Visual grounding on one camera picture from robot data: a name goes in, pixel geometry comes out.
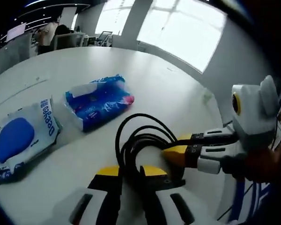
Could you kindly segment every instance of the blue wet wipes package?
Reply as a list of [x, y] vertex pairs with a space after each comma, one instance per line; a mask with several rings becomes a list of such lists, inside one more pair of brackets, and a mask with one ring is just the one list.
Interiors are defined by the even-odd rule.
[[55, 144], [59, 133], [51, 98], [9, 113], [0, 121], [0, 181], [25, 169], [27, 163]]
[[122, 76], [105, 77], [73, 87], [65, 93], [66, 106], [82, 131], [89, 131], [120, 115], [134, 102]]

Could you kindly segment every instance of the desk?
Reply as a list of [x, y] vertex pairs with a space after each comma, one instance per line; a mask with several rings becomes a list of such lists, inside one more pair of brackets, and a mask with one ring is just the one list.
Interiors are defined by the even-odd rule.
[[[66, 119], [62, 94], [94, 79], [121, 74], [135, 96], [129, 111], [88, 134], [77, 131]], [[120, 123], [134, 113], [147, 113], [164, 122], [176, 136], [204, 132], [222, 126], [214, 96], [191, 76], [165, 60], [143, 52], [108, 47], [80, 47], [53, 51], [23, 61], [0, 75], [0, 102], [37, 78], [47, 79], [0, 104], [0, 119], [33, 102], [53, 97], [54, 114], [64, 126], [55, 151], [41, 157], [19, 182], [0, 185], [0, 204], [17, 224], [37, 224], [49, 218], [53, 206], [77, 187], [87, 187], [103, 166], [116, 165], [114, 140]], [[204, 104], [204, 95], [211, 95]], [[133, 130], [152, 124], [135, 119], [123, 131], [122, 143]], [[137, 164], [164, 168], [160, 151], [144, 149]], [[202, 198], [213, 216], [222, 214], [226, 175], [186, 169], [186, 188]], [[141, 205], [124, 185], [118, 224], [143, 224]]]

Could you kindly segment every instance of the blue lid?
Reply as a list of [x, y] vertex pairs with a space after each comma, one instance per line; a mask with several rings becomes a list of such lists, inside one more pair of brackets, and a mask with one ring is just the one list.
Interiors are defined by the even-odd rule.
[[0, 163], [24, 151], [34, 138], [34, 128], [24, 118], [10, 121], [0, 133]]

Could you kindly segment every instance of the white pillar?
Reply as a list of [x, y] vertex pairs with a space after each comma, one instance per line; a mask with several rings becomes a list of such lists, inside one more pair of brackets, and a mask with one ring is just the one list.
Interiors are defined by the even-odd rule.
[[62, 10], [61, 18], [60, 18], [60, 25], [66, 25], [68, 28], [71, 28], [72, 22], [76, 13], [77, 7], [65, 7]]

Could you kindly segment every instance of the window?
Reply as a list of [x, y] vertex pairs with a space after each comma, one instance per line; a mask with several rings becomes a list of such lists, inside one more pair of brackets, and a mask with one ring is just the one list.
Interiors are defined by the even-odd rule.
[[110, 0], [106, 2], [96, 26], [96, 34], [112, 31], [115, 35], [121, 35], [134, 2], [135, 0]]
[[154, 0], [138, 40], [155, 45], [200, 72], [221, 38], [226, 15], [196, 0]]

